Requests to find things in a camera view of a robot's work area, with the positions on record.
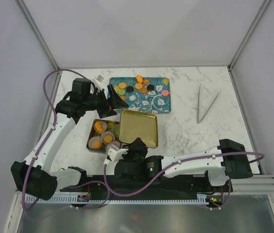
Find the gold tin lid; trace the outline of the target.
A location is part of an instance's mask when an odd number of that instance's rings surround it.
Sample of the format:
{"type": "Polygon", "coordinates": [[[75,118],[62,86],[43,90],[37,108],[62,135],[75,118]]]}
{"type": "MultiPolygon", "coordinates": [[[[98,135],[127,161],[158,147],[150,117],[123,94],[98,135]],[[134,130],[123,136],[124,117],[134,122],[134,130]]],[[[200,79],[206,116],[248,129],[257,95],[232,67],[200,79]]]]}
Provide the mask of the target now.
{"type": "Polygon", "coordinates": [[[120,113],[119,140],[133,143],[137,138],[148,147],[158,147],[158,122],[155,114],[124,109],[120,113]]]}

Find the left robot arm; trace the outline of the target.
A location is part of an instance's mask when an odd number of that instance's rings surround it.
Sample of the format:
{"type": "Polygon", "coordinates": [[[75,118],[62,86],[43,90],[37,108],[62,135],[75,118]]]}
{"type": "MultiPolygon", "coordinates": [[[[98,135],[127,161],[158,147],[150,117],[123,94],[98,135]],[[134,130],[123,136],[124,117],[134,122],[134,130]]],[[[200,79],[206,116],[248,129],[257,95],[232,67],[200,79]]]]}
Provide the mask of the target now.
{"type": "Polygon", "coordinates": [[[126,109],[128,104],[108,85],[109,97],[104,90],[91,89],[94,83],[89,79],[77,78],[72,90],[57,103],[53,122],[50,123],[36,147],[23,162],[14,162],[11,172],[17,189],[42,200],[49,200],[62,188],[72,186],[84,191],[88,180],[77,167],[51,173],[51,165],[70,131],[88,111],[96,111],[100,118],[117,114],[117,109],[126,109]]]}

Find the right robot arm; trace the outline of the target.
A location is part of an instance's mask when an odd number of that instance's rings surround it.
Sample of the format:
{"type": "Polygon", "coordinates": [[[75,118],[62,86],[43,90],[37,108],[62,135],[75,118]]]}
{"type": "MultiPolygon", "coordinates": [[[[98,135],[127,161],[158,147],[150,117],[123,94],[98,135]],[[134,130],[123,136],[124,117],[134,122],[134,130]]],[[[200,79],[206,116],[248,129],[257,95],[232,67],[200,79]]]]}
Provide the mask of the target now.
{"type": "Polygon", "coordinates": [[[219,145],[201,152],[178,155],[146,157],[147,148],[139,139],[128,145],[127,154],[116,162],[114,174],[127,179],[149,181],[160,171],[165,178],[190,175],[195,172],[206,173],[204,187],[208,191],[216,191],[229,179],[247,179],[253,176],[251,166],[243,144],[230,139],[219,140],[219,145]]]}

